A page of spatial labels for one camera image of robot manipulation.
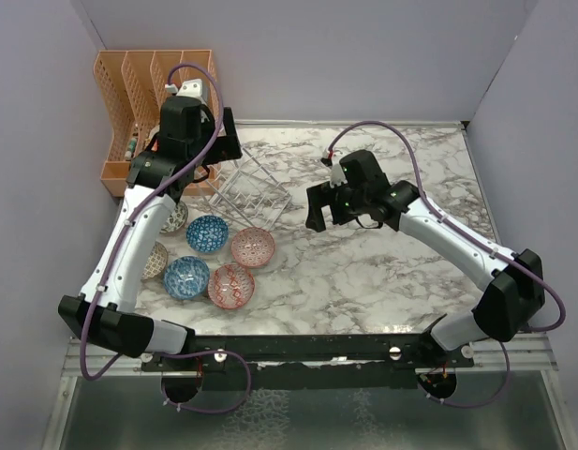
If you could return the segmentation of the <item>black leaf pattern bowl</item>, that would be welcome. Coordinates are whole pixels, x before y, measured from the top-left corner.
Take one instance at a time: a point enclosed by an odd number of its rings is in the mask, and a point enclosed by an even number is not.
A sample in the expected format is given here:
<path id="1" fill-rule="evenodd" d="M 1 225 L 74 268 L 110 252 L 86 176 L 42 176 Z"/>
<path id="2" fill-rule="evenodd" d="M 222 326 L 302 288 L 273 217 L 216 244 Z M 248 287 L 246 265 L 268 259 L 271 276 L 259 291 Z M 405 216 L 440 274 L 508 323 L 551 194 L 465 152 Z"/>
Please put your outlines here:
<path id="1" fill-rule="evenodd" d="M 183 201 L 179 201 L 162 226 L 160 233 L 169 234 L 179 231 L 185 226 L 187 218 L 188 208 Z"/>

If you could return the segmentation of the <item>dark blue triangle bowl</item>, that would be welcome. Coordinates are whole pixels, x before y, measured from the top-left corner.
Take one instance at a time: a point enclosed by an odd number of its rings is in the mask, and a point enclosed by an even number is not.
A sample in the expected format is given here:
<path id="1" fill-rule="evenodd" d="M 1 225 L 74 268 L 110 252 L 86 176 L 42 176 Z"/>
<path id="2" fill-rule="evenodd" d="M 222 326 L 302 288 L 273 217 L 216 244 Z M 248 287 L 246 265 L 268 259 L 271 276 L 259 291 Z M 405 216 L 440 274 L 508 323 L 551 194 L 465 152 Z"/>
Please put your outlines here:
<path id="1" fill-rule="evenodd" d="M 188 225 L 185 237 L 195 251 L 212 253 L 225 246 L 229 234 L 229 226 L 222 217 L 206 215 L 197 217 Z"/>

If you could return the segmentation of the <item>pink patterned bowl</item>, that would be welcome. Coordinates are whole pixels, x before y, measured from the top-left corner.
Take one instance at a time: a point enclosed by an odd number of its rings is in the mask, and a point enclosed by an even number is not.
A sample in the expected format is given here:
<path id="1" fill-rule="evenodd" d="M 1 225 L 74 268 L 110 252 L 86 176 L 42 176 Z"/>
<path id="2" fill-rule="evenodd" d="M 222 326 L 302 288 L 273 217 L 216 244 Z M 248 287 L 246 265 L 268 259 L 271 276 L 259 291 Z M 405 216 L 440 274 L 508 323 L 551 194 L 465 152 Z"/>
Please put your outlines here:
<path id="1" fill-rule="evenodd" d="M 232 238 L 230 251 L 234 260 L 243 267 L 259 268 L 274 256 L 275 240 L 272 235 L 258 227 L 240 230 Z"/>

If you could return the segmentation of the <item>light blue floral bowl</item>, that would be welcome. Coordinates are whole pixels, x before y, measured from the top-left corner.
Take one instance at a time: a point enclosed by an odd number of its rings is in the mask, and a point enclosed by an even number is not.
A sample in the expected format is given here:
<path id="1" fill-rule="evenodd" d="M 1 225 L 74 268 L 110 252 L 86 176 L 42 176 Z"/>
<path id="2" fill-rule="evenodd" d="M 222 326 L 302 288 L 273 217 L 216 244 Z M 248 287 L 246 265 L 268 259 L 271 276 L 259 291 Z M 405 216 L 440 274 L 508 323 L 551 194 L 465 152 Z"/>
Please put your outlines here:
<path id="1" fill-rule="evenodd" d="M 189 300 L 205 292 L 209 278 L 210 269 L 204 260 L 184 256 L 168 265 L 163 284 L 172 298 Z"/>

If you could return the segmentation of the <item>red lattice bowl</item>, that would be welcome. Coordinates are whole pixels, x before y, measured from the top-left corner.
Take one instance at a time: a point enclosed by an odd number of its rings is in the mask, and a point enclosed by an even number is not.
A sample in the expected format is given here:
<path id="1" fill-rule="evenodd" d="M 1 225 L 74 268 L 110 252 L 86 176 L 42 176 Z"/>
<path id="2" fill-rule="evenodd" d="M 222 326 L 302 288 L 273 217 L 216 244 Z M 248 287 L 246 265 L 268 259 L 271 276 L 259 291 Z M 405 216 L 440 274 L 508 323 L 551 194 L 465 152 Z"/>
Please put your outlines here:
<path id="1" fill-rule="evenodd" d="M 222 309 L 243 307 L 253 296 L 255 280 L 249 270 L 237 263 L 225 264 L 210 276 L 207 293 Z"/>

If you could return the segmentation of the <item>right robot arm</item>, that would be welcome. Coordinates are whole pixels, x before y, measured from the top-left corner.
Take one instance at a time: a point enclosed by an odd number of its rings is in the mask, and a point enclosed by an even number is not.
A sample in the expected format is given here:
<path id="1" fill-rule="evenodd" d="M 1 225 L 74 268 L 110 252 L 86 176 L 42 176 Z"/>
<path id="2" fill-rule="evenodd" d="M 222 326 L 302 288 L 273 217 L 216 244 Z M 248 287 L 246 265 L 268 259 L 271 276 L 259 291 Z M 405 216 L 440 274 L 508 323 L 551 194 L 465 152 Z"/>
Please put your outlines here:
<path id="1" fill-rule="evenodd" d="M 492 338 L 510 341 L 544 304 L 541 258 L 526 249 L 516 253 L 457 223 L 426 201 L 408 181 L 389 182 L 374 155 L 359 150 L 333 165 L 329 181 L 306 191 L 305 225 L 325 231 L 323 207 L 329 207 L 335 225 L 371 217 L 379 227 L 389 226 L 424 243 L 461 270 L 482 291 L 479 303 L 464 312 L 446 314 L 420 336 L 419 355 L 439 367 L 453 350 L 469 342 Z"/>

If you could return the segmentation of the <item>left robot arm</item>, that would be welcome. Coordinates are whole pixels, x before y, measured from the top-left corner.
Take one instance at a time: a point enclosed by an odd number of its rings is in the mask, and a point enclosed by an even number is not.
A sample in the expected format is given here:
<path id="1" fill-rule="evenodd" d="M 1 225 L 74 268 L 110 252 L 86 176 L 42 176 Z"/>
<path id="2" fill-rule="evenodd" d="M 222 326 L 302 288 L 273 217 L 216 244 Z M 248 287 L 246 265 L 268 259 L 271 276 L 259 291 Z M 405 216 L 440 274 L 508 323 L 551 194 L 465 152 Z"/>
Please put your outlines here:
<path id="1" fill-rule="evenodd" d="M 136 313 L 141 274 L 196 168 L 241 156 L 231 108 L 216 122 L 196 98 L 166 99 L 159 132 L 131 162 L 122 209 L 96 269 L 79 294 L 63 296 L 58 306 L 76 338 L 129 357 L 163 353 L 178 370 L 193 364 L 192 329 Z"/>

